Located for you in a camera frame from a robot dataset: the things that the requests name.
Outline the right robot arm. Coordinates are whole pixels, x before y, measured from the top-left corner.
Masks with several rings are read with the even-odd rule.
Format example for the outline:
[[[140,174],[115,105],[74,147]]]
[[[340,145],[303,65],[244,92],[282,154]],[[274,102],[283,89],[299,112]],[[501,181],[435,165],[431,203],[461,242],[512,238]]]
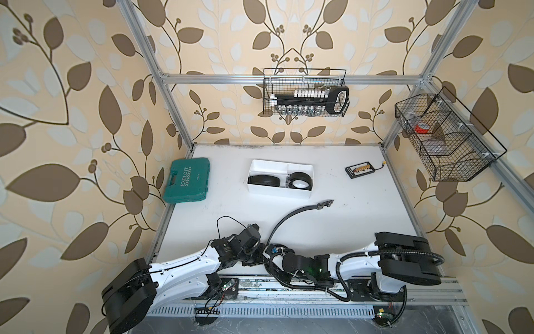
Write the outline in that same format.
[[[374,243],[344,254],[305,257],[281,244],[268,253],[266,266],[284,286],[295,289],[291,282],[299,279],[325,292],[337,283],[349,292],[348,280],[357,277],[369,277],[371,291],[385,294],[396,294],[405,284],[440,285],[438,267],[444,263],[427,239],[393,232],[377,232]]]

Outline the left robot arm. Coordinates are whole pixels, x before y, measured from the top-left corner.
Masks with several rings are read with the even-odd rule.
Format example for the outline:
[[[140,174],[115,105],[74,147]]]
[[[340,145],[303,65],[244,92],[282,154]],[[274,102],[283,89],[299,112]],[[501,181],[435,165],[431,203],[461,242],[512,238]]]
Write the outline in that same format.
[[[151,310],[174,301],[196,298],[221,288],[218,272],[237,263],[260,262],[257,224],[238,235],[211,240],[202,251],[175,260],[148,264],[134,260],[102,291],[103,312],[111,333],[126,333]]]

